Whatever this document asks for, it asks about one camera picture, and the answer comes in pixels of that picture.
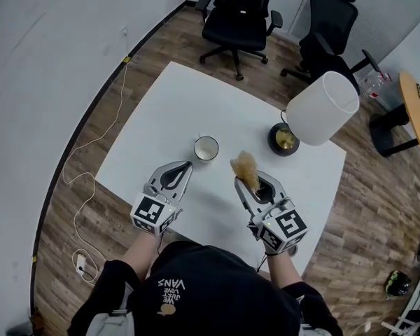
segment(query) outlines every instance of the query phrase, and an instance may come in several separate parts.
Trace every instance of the brown sponge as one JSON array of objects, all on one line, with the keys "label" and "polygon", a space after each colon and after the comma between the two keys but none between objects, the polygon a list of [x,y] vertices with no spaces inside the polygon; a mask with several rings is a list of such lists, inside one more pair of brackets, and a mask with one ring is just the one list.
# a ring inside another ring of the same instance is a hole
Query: brown sponge
[{"label": "brown sponge", "polygon": [[236,160],[230,160],[233,172],[241,180],[257,193],[260,189],[260,182],[258,180],[257,164],[253,159],[252,154],[244,150],[238,155]]}]

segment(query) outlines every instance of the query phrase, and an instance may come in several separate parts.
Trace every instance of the person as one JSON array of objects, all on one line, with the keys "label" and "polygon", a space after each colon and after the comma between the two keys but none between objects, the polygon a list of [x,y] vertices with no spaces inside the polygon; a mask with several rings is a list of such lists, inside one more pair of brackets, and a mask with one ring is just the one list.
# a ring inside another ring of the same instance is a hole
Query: person
[{"label": "person", "polygon": [[141,232],[121,259],[105,263],[69,335],[299,335],[306,323],[315,335],[342,336],[321,294],[302,281],[287,252],[267,255],[269,281],[228,251],[175,241],[147,278],[158,243]]}]

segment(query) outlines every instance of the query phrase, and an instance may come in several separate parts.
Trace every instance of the power cord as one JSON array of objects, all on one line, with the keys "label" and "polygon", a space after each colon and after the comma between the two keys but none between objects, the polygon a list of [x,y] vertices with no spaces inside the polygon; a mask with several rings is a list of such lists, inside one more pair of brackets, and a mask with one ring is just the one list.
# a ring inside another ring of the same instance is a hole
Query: power cord
[{"label": "power cord", "polygon": [[162,236],[160,237],[160,243],[159,243],[159,246],[157,247],[157,255],[160,255],[160,247],[162,246],[163,234],[164,232],[162,233]]},{"label": "power cord", "polygon": [[91,274],[91,273],[89,273],[89,272],[86,272],[84,269],[83,269],[83,267],[82,266],[80,266],[79,268],[78,268],[78,270],[80,270],[80,271],[82,271],[83,273],[85,273],[85,274],[87,274],[89,277],[91,277],[92,279],[94,278],[94,276]]},{"label": "power cord", "polygon": [[265,263],[266,258],[267,258],[267,255],[265,254],[265,255],[263,256],[263,259],[261,259],[261,261],[260,261],[260,266],[257,268],[257,274],[260,272],[260,268],[261,268],[261,267],[263,266],[263,264]]},{"label": "power cord", "polygon": [[[78,238],[84,243],[84,244],[86,244],[87,246],[89,246],[91,249],[93,249],[94,251],[96,251],[97,253],[98,253],[98,255],[100,255],[102,258],[103,258],[103,260],[104,260],[104,262],[106,262],[107,260],[106,260],[106,258],[104,257],[104,255],[102,254],[102,252],[101,251],[99,251],[97,248],[95,248],[93,245],[91,245],[91,243],[89,243],[88,241],[85,241],[80,235],[79,235],[79,232],[78,232],[78,228],[76,227],[76,217],[79,215],[79,213],[81,212],[81,210],[83,210],[83,208],[84,208],[84,206],[95,196],[95,191],[96,191],[96,189],[97,189],[97,186],[96,186],[96,182],[95,182],[95,176],[92,174],[92,173],[90,173],[89,171],[86,171],[86,172],[84,172],[84,173],[81,173],[81,174],[79,174],[79,175],[77,175],[75,178],[73,178],[73,179],[71,179],[70,181],[67,181],[66,179],[65,179],[65,174],[64,174],[64,170],[65,170],[65,165],[67,164],[67,162],[69,161],[69,159],[70,159],[70,157],[76,152],[76,151],[78,151],[78,150],[80,150],[80,149],[82,149],[82,148],[84,148],[84,147],[86,147],[86,146],[89,146],[90,144],[92,144],[92,143],[94,143],[94,142],[96,142],[96,141],[99,141],[100,139],[103,139],[105,136],[106,136],[106,134],[107,134],[107,132],[109,132],[109,130],[116,124],[116,122],[117,122],[117,119],[118,119],[118,116],[120,115],[120,109],[121,109],[121,106],[123,105],[123,90],[124,90],[124,88],[125,88],[125,82],[126,82],[126,73],[127,73],[127,64],[128,64],[128,62],[129,62],[129,53],[128,53],[128,47],[127,47],[127,35],[125,34],[125,37],[126,37],[126,58],[123,60],[125,63],[126,63],[126,66],[125,66],[125,72],[124,72],[124,74],[123,74],[123,84],[122,84],[122,86],[121,86],[121,91],[120,91],[120,105],[119,105],[119,107],[118,107],[118,110],[117,110],[117,115],[116,115],[116,117],[115,117],[115,120],[112,122],[112,124],[109,126],[109,128],[105,131],[105,133],[103,133],[99,138],[96,138],[96,139],[93,139],[93,140],[91,140],[90,142],[87,142],[86,144],[84,144],[84,145],[82,145],[82,146],[79,146],[79,147],[77,147],[77,148],[75,148],[74,150],[73,150],[73,152],[71,152],[71,154],[68,156],[68,158],[65,160],[65,163],[64,163],[64,166],[62,167],[62,179],[64,180],[64,182],[66,183],[66,184],[72,184],[76,179],[78,179],[78,178],[80,178],[80,177],[82,177],[82,176],[86,176],[86,175],[89,175],[89,176],[91,176],[92,177],[92,180],[93,180],[93,193],[92,193],[92,195],[89,197],[89,198],[87,198],[85,201],[84,201],[84,203],[80,206],[80,208],[78,209],[78,211],[75,213],[75,216],[73,217],[73,226],[75,227],[75,232],[76,232],[76,235],[78,235]],[[98,276],[98,273],[99,273],[99,270],[98,270],[98,267],[97,267],[97,264],[95,263],[95,261],[93,260],[93,258],[92,258],[92,256],[86,251],[86,250],[84,250],[84,249],[77,249],[77,250],[75,250],[74,252],[73,252],[73,254],[71,254],[71,261],[72,261],[72,263],[73,263],[73,266],[75,267],[75,269],[76,269],[76,265],[75,265],[75,262],[74,262],[74,256],[75,256],[75,254],[77,253],[77,252],[79,252],[79,251],[84,251],[85,253],[87,253],[87,255],[89,256],[89,258],[91,259],[91,261],[92,261],[92,263],[93,263],[93,265],[94,265],[94,268],[95,268],[95,270],[96,270],[96,274],[95,274],[95,276],[92,276],[92,275],[90,275],[88,272],[86,272],[86,271],[84,271],[86,274],[89,274],[91,277],[92,277],[92,280],[90,280],[90,281],[88,281],[88,280],[86,280],[86,279],[84,279],[84,277],[81,275],[81,278],[85,281],[85,282],[88,282],[89,284],[92,284],[92,285],[94,285],[93,284],[93,282],[96,280],[96,278],[97,278],[97,276]]]}]

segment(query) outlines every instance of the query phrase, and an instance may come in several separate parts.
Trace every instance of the black t-shirt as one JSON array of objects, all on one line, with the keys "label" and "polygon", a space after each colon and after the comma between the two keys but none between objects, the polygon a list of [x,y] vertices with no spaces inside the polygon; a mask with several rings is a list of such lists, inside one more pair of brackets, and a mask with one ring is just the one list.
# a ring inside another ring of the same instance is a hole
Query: black t-shirt
[{"label": "black t-shirt", "polygon": [[[320,294],[307,284],[281,290],[237,256],[186,241],[168,245],[142,282],[124,262],[107,262],[69,334],[85,335],[95,315],[119,309],[125,283],[133,289],[126,308],[134,317],[135,335],[177,330],[297,336],[301,312],[315,328],[342,335]],[[299,305],[296,298],[303,295]]]}]

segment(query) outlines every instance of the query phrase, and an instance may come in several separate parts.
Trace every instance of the white table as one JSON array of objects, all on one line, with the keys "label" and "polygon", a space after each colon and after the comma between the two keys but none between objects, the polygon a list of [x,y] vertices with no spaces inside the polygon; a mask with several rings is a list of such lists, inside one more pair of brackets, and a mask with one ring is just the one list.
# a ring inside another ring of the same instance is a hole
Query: white table
[{"label": "white table", "polygon": [[[275,155],[267,133],[279,121],[279,109],[170,62],[118,135],[97,181],[132,205],[156,168],[190,160],[194,170],[181,201],[184,212],[171,229],[198,243],[229,250],[258,267],[263,243],[246,227],[250,215],[238,198],[229,163],[240,151],[248,151],[259,170],[282,183],[309,226],[293,257],[301,274],[328,219],[346,153],[329,141],[318,147],[300,143],[290,157]],[[199,134],[219,143],[219,154],[209,164],[199,162],[193,153]],[[262,270],[268,271],[266,262]]]}]

